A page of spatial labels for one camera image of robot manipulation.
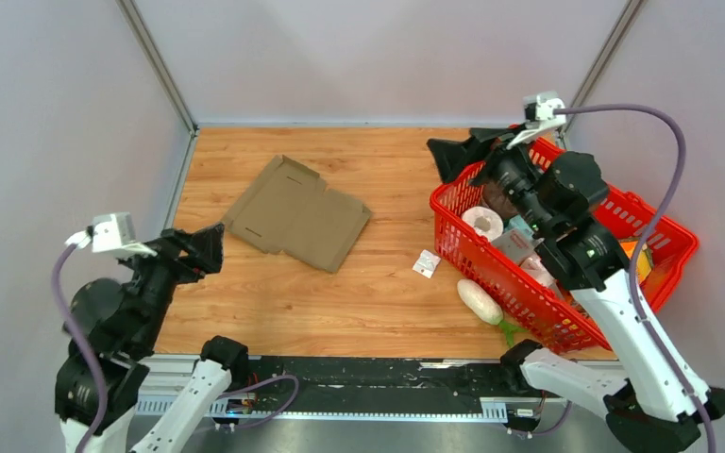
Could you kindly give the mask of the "brown cardboard box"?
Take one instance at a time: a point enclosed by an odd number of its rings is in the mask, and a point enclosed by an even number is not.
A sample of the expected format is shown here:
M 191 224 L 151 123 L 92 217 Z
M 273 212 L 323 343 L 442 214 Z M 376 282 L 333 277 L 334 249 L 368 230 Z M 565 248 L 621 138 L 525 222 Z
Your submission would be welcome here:
M 266 254 L 336 273 L 372 215 L 314 170 L 277 155 L 223 217 L 226 231 Z

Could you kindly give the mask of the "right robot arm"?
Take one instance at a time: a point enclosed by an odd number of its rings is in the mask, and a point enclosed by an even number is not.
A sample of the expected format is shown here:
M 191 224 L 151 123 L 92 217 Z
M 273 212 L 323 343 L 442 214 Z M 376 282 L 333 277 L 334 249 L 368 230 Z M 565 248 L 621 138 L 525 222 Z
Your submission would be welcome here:
M 602 418 L 632 452 L 682 452 L 700 437 L 710 449 L 725 415 L 725 389 L 701 379 L 649 307 L 629 258 L 595 216 L 609 193 L 593 156 L 564 151 L 547 167 L 531 143 L 510 146 L 517 128 L 472 128 L 462 141 L 430 139 L 445 183 L 495 183 L 538 240 L 543 265 L 595 322 L 616 353 L 622 379 L 566 360 L 533 341 L 503 357 L 506 391 L 548 391 Z

